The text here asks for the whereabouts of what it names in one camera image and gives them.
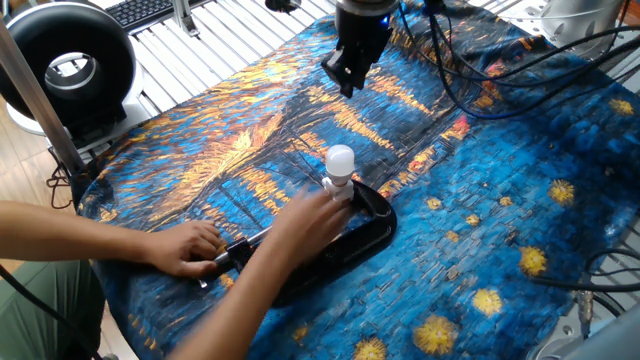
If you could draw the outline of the person's right hand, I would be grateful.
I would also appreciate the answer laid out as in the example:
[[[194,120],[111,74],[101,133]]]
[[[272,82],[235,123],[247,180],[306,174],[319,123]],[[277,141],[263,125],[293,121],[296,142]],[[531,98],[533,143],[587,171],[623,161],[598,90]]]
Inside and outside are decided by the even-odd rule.
[[[278,213],[260,248],[293,269],[316,256],[344,229],[351,214],[348,200],[326,190],[303,187]]]

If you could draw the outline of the person's left hand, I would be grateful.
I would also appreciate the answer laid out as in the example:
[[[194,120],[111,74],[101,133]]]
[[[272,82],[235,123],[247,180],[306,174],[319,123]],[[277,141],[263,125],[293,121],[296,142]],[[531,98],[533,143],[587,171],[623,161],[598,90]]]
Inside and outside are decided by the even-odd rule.
[[[143,237],[144,262],[178,277],[201,277],[213,272],[215,258],[226,247],[212,221],[190,221]]]

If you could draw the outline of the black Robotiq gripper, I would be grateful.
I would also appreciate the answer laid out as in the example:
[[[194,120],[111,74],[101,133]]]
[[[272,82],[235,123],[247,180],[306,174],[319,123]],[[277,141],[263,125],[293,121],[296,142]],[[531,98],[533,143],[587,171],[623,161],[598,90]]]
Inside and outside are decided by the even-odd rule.
[[[392,3],[336,4],[338,42],[321,66],[345,97],[363,89],[371,65],[379,60],[393,32],[392,13]]]

